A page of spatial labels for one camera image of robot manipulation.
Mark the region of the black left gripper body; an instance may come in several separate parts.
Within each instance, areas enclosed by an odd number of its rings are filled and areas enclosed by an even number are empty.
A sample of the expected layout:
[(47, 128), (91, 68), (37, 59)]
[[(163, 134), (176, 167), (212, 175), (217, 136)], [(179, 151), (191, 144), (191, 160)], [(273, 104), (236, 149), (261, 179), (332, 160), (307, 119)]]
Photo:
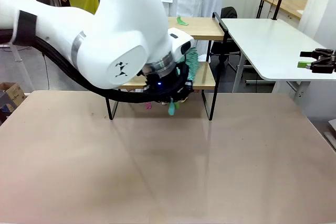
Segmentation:
[(144, 93), (159, 94), (153, 101), (170, 103), (185, 100), (194, 92), (193, 81), (188, 77), (189, 66), (186, 63), (178, 63), (172, 72), (159, 78), (156, 74), (146, 77)]

